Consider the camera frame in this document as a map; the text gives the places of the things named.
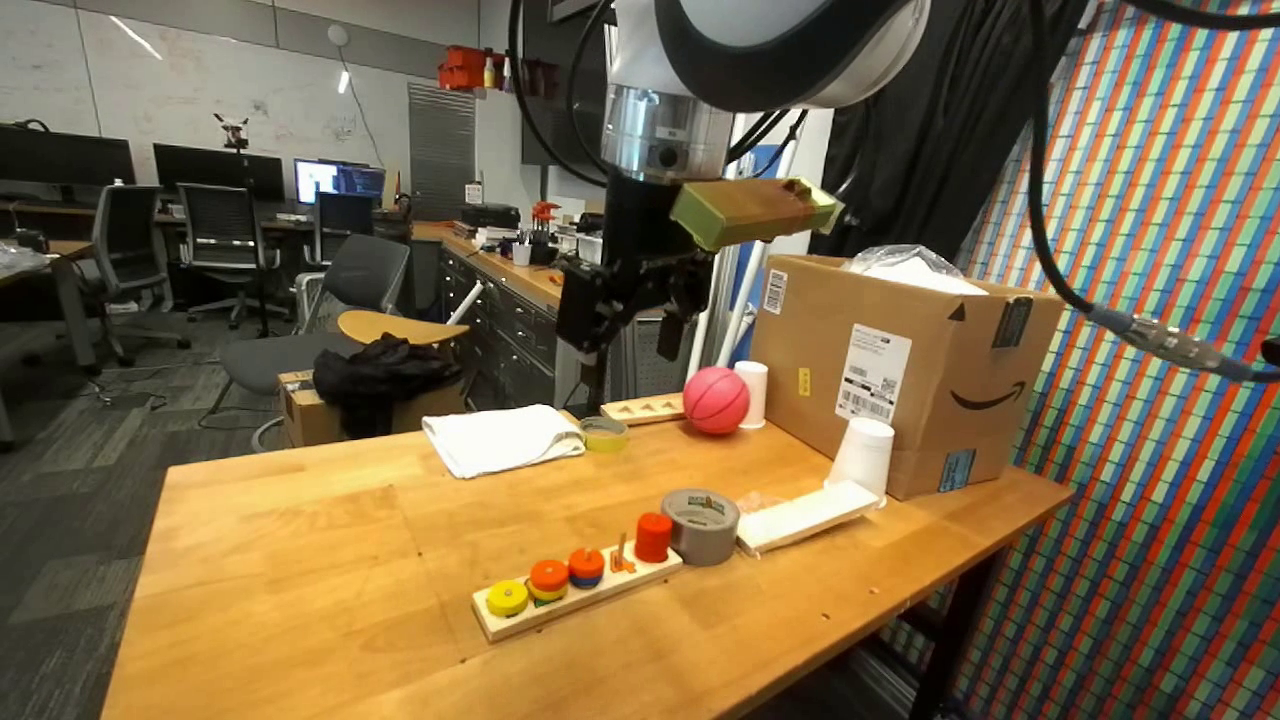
colorful wall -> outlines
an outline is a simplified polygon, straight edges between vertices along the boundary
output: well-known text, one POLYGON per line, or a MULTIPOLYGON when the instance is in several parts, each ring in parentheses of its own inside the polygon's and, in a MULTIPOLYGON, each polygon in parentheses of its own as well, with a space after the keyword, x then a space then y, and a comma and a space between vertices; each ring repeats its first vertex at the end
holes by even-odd
MULTIPOLYGON (((1052 114, 1049 233, 1075 289, 1256 359, 1280 332, 1274 106, 1280 31, 1103 4, 1052 114)), ((1025 157, 962 269, 1043 285, 1025 157)), ((1196 378, 1069 315, 1018 464, 1075 499, 1003 566, 958 682, 974 716, 1274 712, 1280 384, 1196 378)))

gray floor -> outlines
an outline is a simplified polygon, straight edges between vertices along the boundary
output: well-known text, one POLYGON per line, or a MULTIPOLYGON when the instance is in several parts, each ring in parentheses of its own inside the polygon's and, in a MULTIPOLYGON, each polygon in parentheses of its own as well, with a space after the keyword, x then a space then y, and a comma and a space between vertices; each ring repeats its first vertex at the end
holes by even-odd
POLYGON ((98 716, 166 464, 248 453, 277 399, 223 391, 215 322, 84 378, 58 323, 0 323, 15 447, 0 456, 0 716, 98 716))

black chair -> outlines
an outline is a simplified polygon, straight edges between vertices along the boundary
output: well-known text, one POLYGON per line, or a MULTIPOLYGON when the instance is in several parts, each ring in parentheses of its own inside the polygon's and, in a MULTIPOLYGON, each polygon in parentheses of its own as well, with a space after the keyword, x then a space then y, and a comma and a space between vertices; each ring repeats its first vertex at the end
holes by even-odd
MULTIPOLYGON (((323 271, 318 309, 296 330, 296 337, 266 337, 266 341, 236 341, 220 348, 220 365, 236 387, 256 398, 278 391, 278 373, 313 368, 318 358, 318 330, 345 309, 375 309, 394 311, 401 285, 408 271, 408 245, 381 239, 381 238, 348 238, 337 247, 323 271)), ((271 417, 252 431, 252 447, 265 443, 265 431, 277 428, 285 417, 271 417)))
POLYGON ((265 245, 252 193, 231 185, 178 185, 178 195, 186 211, 184 269, 236 289, 236 298, 197 306, 186 315, 227 309, 227 323, 241 330, 244 309, 256 309, 258 337, 266 337, 266 311, 287 311, 266 306, 278 252, 265 245))
POLYGON ((313 238, 313 264, 328 269, 337 247, 348 238, 368 238, 375 216, 375 195, 337 195, 314 193, 314 238, 313 238))
POLYGON ((74 264, 86 309, 98 315, 98 341, 121 365, 130 365, 121 332, 191 346, 191 330, 178 315, 166 315, 172 282, 157 204, 161 189, 108 185, 95 195, 90 259, 74 264), (157 315, 178 322, 178 330, 150 330, 157 315))

amazon box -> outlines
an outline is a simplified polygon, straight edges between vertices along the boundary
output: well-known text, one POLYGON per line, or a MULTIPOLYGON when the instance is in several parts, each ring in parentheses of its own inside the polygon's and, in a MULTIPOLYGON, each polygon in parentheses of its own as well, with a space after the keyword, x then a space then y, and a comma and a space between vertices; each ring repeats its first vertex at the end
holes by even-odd
POLYGON ((830 257, 769 259, 750 346, 769 365, 769 421, 824 456, 834 456, 848 417, 889 421, 889 498, 899 499, 996 479, 1059 301, 981 292, 861 276, 830 257))

packing tape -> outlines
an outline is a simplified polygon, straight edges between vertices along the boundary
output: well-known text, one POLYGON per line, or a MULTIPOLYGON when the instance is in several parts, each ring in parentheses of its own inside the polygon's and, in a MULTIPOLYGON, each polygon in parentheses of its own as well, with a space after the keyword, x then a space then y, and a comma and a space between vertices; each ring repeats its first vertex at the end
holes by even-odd
POLYGON ((736 506, 705 491, 705 489, 685 489, 664 498, 664 512, 677 523, 677 553, 692 569, 724 566, 736 543, 736 506))

